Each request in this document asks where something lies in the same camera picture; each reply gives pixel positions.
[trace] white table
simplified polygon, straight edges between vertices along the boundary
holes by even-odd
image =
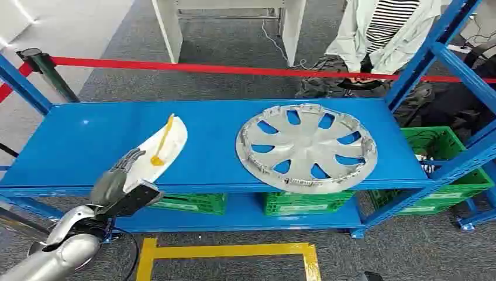
[[[294,66],[306,0],[151,0],[172,63],[179,62],[182,33],[178,10],[282,8],[282,35],[288,65]]]

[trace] blue metal shelf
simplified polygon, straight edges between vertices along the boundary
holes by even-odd
[[[132,217],[119,218],[116,225],[132,232],[176,232],[355,228],[361,221],[355,200],[332,214],[279,217],[264,215],[257,194],[234,193],[227,197],[225,215],[145,208]]]
[[[494,162],[488,162],[484,165],[484,171],[496,182],[496,164]],[[471,211],[471,216],[459,218],[458,223],[462,230],[472,231],[475,225],[496,219],[496,187],[484,191],[484,195],[492,208],[482,212],[477,208],[472,198],[467,199],[465,202]]]
[[[172,112],[186,124],[188,142],[156,181],[162,190],[278,191],[243,167],[234,150],[236,135],[266,108],[305,102],[352,114],[376,140],[377,166],[355,189],[432,185],[382,99],[104,102],[55,105],[0,182],[2,194],[88,194],[102,171],[155,133]]]
[[[446,48],[481,0],[452,0],[422,47],[384,99],[167,101],[51,104],[0,55],[0,77],[46,118],[0,182],[0,196],[47,217],[60,212],[27,196],[87,196],[93,182],[129,149],[164,125],[174,112],[189,131],[174,164],[157,181],[170,193],[232,193],[224,216],[145,209],[122,218],[130,231],[207,231],[245,229],[348,228],[360,238],[369,228],[436,192],[496,157],[496,123],[470,147],[428,179],[391,114],[439,58],[496,112],[496,91]],[[253,115],[274,105],[318,103],[355,116],[376,140],[378,163],[353,189],[409,189],[368,217],[355,200],[329,215],[266,217],[255,194],[277,191],[245,171],[235,154],[235,137]]]

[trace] blue upright post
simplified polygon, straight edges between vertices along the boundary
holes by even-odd
[[[48,114],[51,102],[1,54],[0,78],[41,114]]]
[[[483,102],[490,103],[496,109],[496,92],[480,77],[470,70],[463,62],[447,52],[446,44],[475,10],[481,0],[453,0],[436,25],[433,27],[424,44],[403,71],[403,75],[394,83],[386,96],[386,102],[391,111],[395,111],[402,103],[413,86],[427,72],[429,66],[436,60],[436,55],[442,58],[449,68],[466,83],[469,88],[483,97]],[[377,210],[363,221],[364,226],[351,231],[353,238],[360,238],[364,232],[374,225],[390,218],[402,209],[409,207],[418,200],[438,191],[460,177],[482,166],[496,156],[496,131],[488,132],[469,150],[461,152],[453,160],[446,161],[443,166],[430,175],[436,184],[417,191],[404,191],[386,206]]]
[[[493,120],[484,128],[480,129],[477,133],[475,133],[470,139],[465,143],[465,147],[469,148],[474,143],[478,142],[480,139],[484,138],[488,133],[494,131],[496,129],[496,120]]]
[[[429,32],[422,47],[402,72],[404,75],[392,85],[386,95],[385,100],[391,111],[395,111],[401,105],[407,94],[436,60],[436,56],[430,51],[432,45],[436,42],[448,44],[480,2],[481,0],[452,1]]]

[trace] white table leg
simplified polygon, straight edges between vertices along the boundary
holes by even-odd
[[[283,27],[283,43],[288,56],[288,65],[294,66],[298,47],[299,31],[305,13],[306,0],[286,0]]]
[[[170,61],[171,63],[178,63],[181,54],[182,33],[174,0],[151,0],[151,2],[164,36]]]

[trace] striped shirt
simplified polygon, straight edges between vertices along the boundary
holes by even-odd
[[[419,0],[379,0],[366,35],[367,53],[384,48],[412,16]]]

